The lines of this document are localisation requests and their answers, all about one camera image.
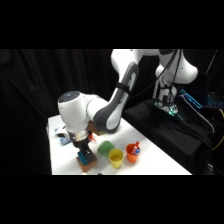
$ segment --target white table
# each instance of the white table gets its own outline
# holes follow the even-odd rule
[[[76,160],[79,149],[72,143],[62,146],[60,139],[55,136],[55,129],[62,125],[60,116],[49,118],[53,175],[81,175],[83,172]],[[103,175],[191,175],[123,119],[115,134],[93,135],[93,137],[97,142],[91,142],[89,147],[97,157],[98,164],[88,172],[88,175],[98,173]],[[124,152],[124,161],[120,169],[114,169],[108,158],[98,154],[97,149],[104,141],[110,141]],[[126,158],[126,146],[137,141],[140,142],[141,154],[137,162],[132,164]]]

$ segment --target red cup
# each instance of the red cup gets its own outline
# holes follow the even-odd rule
[[[126,152],[127,152],[127,159],[130,163],[135,163],[140,155],[140,153],[137,156],[132,155],[132,151],[134,149],[134,147],[137,146],[138,149],[140,150],[141,153],[141,149],[139,148],[139,143],[137,142],[136,144],[130,144],[126,147]]]

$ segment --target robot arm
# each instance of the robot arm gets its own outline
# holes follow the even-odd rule
[[[96,128],[101,132],[116,132],[123,109],[139,76],[138,64],[142,57],[159,56],[161,65],[156,71],[156,76],[159,77],[162,70],[169,64],[174,52],[175,49],[115,49],[111,56],[111,62],[119,75],[119,83],[109,102],[99,96],[85,95],[80,92],[69,92],[60,97],[58,101],[59,112],[65,123],[68,136],[75,147],[80,148],[86,158],[90,154],[87,147],[89,120],[93,121]],[[197,69],[187,62],[183,53],[176,73],[178,52],[176,55],[173,58],[173,63],[167,67],[163,76],[158,79],[156,86],[160,84],[160,87],[170,87],[175,74],[175,82],[185,84],[192,82],[197,77]],[[164,99],[169,101],[167,95],[167,90],[164,89],[162,93],[160,91],[160,103]],[[161,106],[159,103],[158,107],[165,111],[168,110],[166,106]]]

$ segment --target blue block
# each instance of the blue block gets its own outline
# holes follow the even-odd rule
[[[61,144],[62,145],[67,145],[68,143],[70,143],[71,142],[71,140],[68,140],[68,139],[66,139],[66,138],[61,138]]]
[[[79,156],[79,159],[80,159],[81,163],[83,164],[83,166],[88,165],[86,157],[82,154],[82,152],[78,152],[78,156]]]

